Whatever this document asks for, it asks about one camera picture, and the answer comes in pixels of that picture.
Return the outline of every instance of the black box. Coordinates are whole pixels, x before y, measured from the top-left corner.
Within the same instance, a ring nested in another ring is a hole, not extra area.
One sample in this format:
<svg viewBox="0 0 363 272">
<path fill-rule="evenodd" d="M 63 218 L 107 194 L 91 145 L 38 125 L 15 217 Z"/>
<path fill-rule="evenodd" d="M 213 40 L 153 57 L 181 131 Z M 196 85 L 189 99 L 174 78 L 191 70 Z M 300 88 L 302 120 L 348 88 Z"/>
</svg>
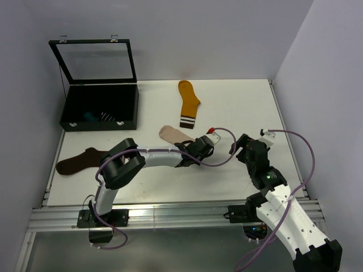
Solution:
<svg viewBox="0 0 363 272">
<path fill-rule="evenodd" d="M 60 125 L 65 131 L 134 130 L 138 88 L 129 40 L 53 40 L 70 84 Z"/>
</svg>

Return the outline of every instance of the brown sock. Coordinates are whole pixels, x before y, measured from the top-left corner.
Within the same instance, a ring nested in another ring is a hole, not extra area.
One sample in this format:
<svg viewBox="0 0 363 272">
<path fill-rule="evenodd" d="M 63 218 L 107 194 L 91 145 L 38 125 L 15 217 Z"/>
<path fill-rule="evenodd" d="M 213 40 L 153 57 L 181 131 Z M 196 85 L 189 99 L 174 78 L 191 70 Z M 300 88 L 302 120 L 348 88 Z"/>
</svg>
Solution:
<svg viewBox="0 0 363 272">
<path fill-rule="evenodd" d="M 87 148 L 82 154 L 57 163 L 56 170 L 61 175 L 69 176 L 86 168 L 99 167 L 101 157 L 105 152 L 93 147 Z"/>
<path fill-rule="evenodd" d="M 171 144 L 182 143 L 185 141 L 195 141 L 195 139 L 182 133 L 179 129 L 174 129 L 172 126 L 163 126 L 160 129 L 159 136 L 160 138 Z"/>
</svg>

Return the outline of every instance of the white wall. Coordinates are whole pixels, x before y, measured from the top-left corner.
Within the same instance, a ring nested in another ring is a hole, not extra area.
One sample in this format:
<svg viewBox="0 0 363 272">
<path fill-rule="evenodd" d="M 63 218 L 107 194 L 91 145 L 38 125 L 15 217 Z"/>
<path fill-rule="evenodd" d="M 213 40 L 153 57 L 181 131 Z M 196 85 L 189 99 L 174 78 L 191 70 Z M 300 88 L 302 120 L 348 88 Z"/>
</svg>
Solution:
<svg viewBox="0 0 363 272">
<path fill-rule="evenodd" d="M 47 39 L 130 39 L 139 80 L 274 78 L 313 0 L 23 0 Z"/>
<path fill-rule="evenodd" d="M 0 271 L 13 271 L 60 137 L 57 61 L 20 0 L 0 8 Z"/>
<path fill-rule="evenodd" d="M 315 150 L 308 190 L 343 246 L 342 271 L 361 271 L 363 255 L 362 10 L 362 0 L 315 0 L 274 83 L 286 126 Z M 309 152 L 293 146 L 307 176 Z"/>
</svg>

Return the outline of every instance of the open box lid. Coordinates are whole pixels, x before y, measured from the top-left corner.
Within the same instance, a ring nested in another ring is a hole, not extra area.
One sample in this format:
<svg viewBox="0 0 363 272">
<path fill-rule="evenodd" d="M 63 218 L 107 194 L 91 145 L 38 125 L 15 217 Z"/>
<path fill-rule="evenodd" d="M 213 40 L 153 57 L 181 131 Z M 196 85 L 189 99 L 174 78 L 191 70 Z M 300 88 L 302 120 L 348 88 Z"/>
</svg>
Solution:
<svg viewBox="0 0 363 272">
<path fill-rule="evenodd" d="M 130 40 L 52 40 L 69 84 L 136 83 Z"/>
</svg>

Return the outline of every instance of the white tabletop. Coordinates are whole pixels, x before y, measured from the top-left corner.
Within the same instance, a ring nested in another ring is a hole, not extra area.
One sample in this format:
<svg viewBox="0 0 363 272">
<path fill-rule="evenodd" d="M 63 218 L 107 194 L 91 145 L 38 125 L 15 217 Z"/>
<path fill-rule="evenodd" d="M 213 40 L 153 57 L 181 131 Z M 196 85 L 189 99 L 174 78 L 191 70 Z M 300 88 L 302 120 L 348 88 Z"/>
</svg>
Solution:
<svg viewBox="0 0 363 272">
<path fill-rule="evenodd" d="M 282 129 L 269 83 L 259 80 L 191 80 L 201 101 L 194 129 L 179 127 L 182 99 L 178 80 L 140 81 L 137 130 L 65 133 L 58 161 L 83 153 L 89 147 L 109 150 L 125 138 L 140 146 L 168 146 L 159 138 L 163 125 L 171 125 L 192 138 L 200 137 L 210 127 L 230 129 L 237 138 L 243 133 L 259 138 L 261 128 Z M 208 163 L 224 161 L 232 138 L 223 131 Z M 280 170 L 291 188 L 300 184 L 286 136 L 277 134 L 269 151 L 271 165 Z M 55 172 L 48 199 L 49 206 L 81 205 L 89 194 L 95 194 L 96 168 L 72 176 Z M 246 199 L 256 193 L 246 166 L 236 159 L 221 167 L 192 165 L 185 168 L 152 167 L 142 169 L 119 190 L 115 203 L 163 203 Z M 303 197 L 300 190 L 297 197 Z"/>
</svg>

